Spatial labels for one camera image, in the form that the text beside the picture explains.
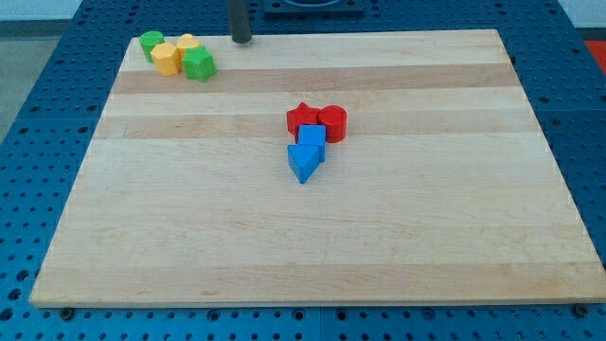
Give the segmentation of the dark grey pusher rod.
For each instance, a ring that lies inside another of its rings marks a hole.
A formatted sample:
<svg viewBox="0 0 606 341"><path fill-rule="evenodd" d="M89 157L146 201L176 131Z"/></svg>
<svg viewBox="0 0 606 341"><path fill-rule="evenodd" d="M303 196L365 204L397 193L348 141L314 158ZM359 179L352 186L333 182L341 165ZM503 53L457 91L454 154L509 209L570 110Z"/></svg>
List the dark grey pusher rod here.
<svg viewBox="0 0 606 341"><path fill-rule="evenodd" d="M226 10L232 41L241 45L250 43L252 32L246 1L226 0Z"/></svg>

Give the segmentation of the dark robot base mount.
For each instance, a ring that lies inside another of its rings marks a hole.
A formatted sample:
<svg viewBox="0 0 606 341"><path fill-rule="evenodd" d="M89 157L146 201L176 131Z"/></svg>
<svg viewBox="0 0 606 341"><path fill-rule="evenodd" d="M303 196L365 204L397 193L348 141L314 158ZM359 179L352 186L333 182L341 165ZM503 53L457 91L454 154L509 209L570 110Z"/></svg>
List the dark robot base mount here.
<svg viewBox="0 0 606 341"><path fill-rule="evenodd" d="M298 14L362 14L363 0L262 0L268 15Z"/></svg>

